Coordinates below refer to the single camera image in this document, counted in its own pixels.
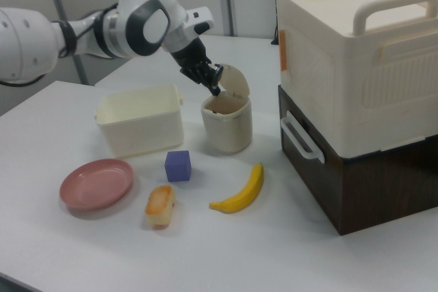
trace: purple cube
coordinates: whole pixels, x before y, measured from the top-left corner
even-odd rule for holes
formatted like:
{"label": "purple cube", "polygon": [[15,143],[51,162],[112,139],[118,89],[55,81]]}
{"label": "purple cube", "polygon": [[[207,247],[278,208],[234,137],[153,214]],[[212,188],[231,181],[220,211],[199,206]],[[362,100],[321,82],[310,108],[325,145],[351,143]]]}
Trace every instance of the purple cube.
{"label": "purple cube", "polygon": [[167,180],[169,182],[189,181],[192,173],[189,151],[177,150],[168,152],[164,167],[166,168]]}

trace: toy bread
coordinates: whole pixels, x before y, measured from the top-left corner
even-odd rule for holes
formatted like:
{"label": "toy bread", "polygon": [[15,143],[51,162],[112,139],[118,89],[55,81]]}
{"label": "toy bread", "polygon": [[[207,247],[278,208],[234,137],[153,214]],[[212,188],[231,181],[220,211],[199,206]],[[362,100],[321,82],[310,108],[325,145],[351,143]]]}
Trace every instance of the toy bread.
{"label": "toy bread", "polygon": [[163,229],[170,223],[172,217],[175,193],[171,186],[159,186],[149,195],[148,204],[144,212],[149,224],[153,228]]}

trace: cream plastic container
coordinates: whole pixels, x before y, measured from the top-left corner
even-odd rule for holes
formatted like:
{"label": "cream plastic container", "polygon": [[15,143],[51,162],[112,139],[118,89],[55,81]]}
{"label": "cream plastic container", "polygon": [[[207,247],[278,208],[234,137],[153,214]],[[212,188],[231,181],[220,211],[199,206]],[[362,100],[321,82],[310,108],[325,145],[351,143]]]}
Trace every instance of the cream plastic container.
{"label": "cream plastic container", "polygon": [[352,158],[438,134],[438,0],[276,0],[281,87]]}
{"label": "cream plastic container", "polygon": [[110,94],[95,119],[115,157],[178,146],[183,142],[180,104],[174,84]]}
{"label": "cream plastic container", "polygon": [[208,142],[220,152],[235,153],[247,147],[253,138],[253,117],[249,86],[236,68],[223,64],[220,79],[223,91],[201,106]]}

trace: orange tag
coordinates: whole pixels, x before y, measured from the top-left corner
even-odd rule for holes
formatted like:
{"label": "orange tag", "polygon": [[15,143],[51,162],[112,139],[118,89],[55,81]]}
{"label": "orange tag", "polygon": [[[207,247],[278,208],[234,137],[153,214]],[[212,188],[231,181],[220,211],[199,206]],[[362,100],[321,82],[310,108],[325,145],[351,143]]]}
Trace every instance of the orange tag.
{"label": "orange tag", "polygon": [[287,70],[285,30],[279,31],[280,71]]}

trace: white storage box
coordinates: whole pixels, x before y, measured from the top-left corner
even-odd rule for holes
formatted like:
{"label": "white storage box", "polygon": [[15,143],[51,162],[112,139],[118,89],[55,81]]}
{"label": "white storage box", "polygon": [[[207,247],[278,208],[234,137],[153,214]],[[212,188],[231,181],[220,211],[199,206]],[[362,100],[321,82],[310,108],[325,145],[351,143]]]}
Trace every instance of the white storage box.
{"label": "white storage box", "polygon": [[276,0],[281,87],[343,158],[438,134],[438,0]]}
{"label": "white storage box", "polygon": [[114,156],[127,157],[181,144],[181,103],[176,85],[159,85],[103,97],[95,118]]}

